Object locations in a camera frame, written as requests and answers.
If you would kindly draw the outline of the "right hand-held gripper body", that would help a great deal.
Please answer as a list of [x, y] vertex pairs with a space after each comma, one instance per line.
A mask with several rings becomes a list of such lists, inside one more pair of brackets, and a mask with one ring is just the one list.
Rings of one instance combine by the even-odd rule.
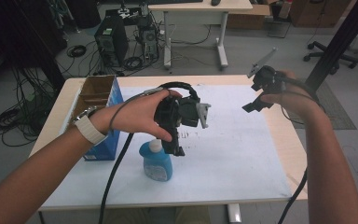
[[282, 80], [283, 73], [267, 65], [268, 60], [272, 58], [277, 50], [277, 48], [273, 47], [271, 52], [252, 64], [247, 77], [253, 79], [253, 90], [259, 91], [262, 89], [266, 94], [281, 93], [285, 90], [285, 83]]

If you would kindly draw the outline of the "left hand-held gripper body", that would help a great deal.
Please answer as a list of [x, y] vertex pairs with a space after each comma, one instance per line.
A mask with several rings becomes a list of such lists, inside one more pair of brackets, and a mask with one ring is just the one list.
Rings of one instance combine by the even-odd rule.
[[161, 127], [197, 127], [200, 124], [202, 129], [206, 129], [209, 127], [207, 117], [210, 107], [210, 104], [201, 103], [190, 96], [169, 96], [158, 104], [154, 119]]

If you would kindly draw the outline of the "blue detergent bottle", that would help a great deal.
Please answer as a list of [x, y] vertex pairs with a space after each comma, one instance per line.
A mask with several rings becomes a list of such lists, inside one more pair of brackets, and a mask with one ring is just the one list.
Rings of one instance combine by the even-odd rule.
[[155, 181], [166, 182], [172, 178], [171, 157], [165, 153], [159, 139], [145, 142], [139, 149], [144, 159], [144, 172]]

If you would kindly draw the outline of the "cardboard box with blue sides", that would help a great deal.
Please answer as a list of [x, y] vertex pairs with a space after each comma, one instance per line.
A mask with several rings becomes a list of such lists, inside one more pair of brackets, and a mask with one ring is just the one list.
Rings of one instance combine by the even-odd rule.
[[[91, 106], [98, 108], [118, 105], [123, 102], [115, 76], [87, 77], [76, 92], [76, 97], [64, 119], [60, 133], [73, 125], [75, 118]], [[109, 132], [104, 140], [92, 147], [84, 156], [85, 161], [113, 161], [117, 155], [120, 131]]]

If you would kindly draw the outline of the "person's right hand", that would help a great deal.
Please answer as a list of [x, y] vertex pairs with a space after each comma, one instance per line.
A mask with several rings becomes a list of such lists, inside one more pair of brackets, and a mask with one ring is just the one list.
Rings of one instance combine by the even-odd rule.
[[295, 84], [286, 84], [281, 93], [266, 94], [261, 97], [264, 103], [278, 104], [298, 115], [305, 123], [316, 121], [325, 116], [320, 106], [310, 95]]

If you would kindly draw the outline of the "person's left hand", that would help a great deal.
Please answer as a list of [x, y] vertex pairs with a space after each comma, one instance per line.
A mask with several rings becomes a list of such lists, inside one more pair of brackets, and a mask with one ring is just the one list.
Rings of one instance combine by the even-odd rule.
[[140, 96], [126, 104], [98, 110], [90, 117], [91, 123], [101, 133], [111, 129], [126, 133], [149, 133], [158, 139], [171, 142], [172, 136], [154, 120], [158, 104], [168, 96], [181, 97], [177, 91], [162, 90]]

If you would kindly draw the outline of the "white table mat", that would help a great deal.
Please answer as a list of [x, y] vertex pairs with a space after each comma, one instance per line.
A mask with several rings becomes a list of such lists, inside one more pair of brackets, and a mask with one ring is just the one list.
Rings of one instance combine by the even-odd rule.
[[137, 133], [123, 161], [80, 160], [44, 203], [46, 210], [245, 203], [281, 200], [291, 195], [263, 114], [242, 107], [255, 98], [247, 85], [197, 84], [210, 104], [208, 128], [181, 126], [185, 156], [173, 157], [172, 178], [158, 182], [145, 175], [140, 146], [151, 135]]

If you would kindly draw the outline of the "brown cardboard box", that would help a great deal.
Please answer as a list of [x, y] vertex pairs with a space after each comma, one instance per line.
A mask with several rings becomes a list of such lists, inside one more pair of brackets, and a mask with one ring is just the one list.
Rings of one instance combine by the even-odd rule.
[[228, 14], [227, 28], [260, 30], [265, 18], [270, 15], [268, 5], [253, 5], [252, 9], [245, 11], [232, 11]]

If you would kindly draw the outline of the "grey floor mat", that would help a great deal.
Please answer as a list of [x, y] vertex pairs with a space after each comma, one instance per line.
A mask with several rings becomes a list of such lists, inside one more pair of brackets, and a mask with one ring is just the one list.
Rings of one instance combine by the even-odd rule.
[[335, 130], [356, 129], [356, 126], [326, 82], [322, 83], [316, 94]]

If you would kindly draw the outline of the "small grey computer tower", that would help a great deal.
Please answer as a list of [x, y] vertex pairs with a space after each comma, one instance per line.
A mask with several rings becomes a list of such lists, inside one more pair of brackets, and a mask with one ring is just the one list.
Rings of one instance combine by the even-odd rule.
[[138, 21], [139, 37], [146, 59], [154, 60], [158, 57], [157, 28], [149, 16], [141, 17]]

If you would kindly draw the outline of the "wristwatch with white band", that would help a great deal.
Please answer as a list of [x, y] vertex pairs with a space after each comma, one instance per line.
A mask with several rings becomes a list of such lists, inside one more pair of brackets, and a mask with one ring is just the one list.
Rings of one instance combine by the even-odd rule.
[[89, 106], [72, 120], [80, 133], [93, 145], [100, 144], [107, 137], [106, 134], [99, 132], [90, 121], [90, 117], [96, 111], [97, 107], [95, 105]]

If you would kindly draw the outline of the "wooden cabinet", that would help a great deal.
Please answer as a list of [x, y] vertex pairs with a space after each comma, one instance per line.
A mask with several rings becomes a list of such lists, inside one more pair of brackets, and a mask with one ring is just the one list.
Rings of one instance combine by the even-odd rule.
[[289, 16], [295, 27], [332, 28], [352, 0], [293, 0]]

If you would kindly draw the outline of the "white desk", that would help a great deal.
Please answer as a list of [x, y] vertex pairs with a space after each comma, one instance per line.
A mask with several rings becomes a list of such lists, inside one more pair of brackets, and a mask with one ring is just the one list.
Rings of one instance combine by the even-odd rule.
[[228, 14], [248, 12], [253, 9], [249, 0], [220, 0], [217, 6], [212, 5], [212, 0], [202, 0], [201, 2], [148, 5], [147, 7], [150, 11], [163, 13], [165, 31], [168, 31], [170, 24], [219, 25], [220, 34], [215, 39], [215, 47], [220, 68], [228, 67], [224, 47]]

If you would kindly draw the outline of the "black computer tower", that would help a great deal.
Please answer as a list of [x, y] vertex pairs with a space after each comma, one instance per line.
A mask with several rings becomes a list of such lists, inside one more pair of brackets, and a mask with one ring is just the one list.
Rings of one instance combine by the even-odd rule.
[[129, 43], [121, 17], [106, 16], [98, 27], [94, 38], [106, 67], [123, 65]]

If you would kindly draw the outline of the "black metal post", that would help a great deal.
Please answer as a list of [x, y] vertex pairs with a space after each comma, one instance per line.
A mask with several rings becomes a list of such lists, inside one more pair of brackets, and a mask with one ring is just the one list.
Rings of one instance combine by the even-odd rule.
[[324, 55], [316, 63], [309, 77], [306, 79], [306, 85], [312, 90], [317, 91], [327, 78], [330, 69], [338, 61], [346, 48], [358, 35], [358, 0], [352, 7], [344, 22], [341, 23], [336, 34], [333, 36]]

